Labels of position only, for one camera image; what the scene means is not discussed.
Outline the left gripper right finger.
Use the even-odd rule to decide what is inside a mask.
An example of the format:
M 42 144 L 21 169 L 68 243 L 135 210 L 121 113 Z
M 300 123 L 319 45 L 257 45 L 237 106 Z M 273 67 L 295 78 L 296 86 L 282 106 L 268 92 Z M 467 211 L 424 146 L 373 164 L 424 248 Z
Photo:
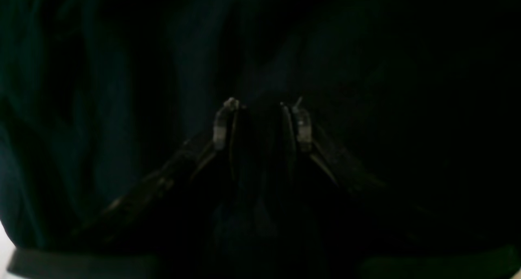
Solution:
M 299 102 L 282 104 L 282 112 L 292 150 L 315 164 L 348 201 L 368 215 L 417 234 L 442 221 L 441 216 L 414 205 L 409 196 L 368 173 L 341 142 L 313 122 Z

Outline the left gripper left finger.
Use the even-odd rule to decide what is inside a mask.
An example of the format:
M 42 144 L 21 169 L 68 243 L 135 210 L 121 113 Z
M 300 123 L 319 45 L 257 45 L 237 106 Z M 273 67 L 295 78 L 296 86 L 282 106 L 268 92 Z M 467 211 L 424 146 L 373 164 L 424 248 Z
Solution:
M 135 229 L 138 222 L 159 209 L 163 201 L 187 191 L 205 168 L 216 160 L 223 160 L 229 152 L 240 109 L 240 101 L 227 99 L 216 112 L 210 129 L 187 140 L 160 169 L 76 229 L 70 237 L 70 246 L 111 244 L 128 230 Z

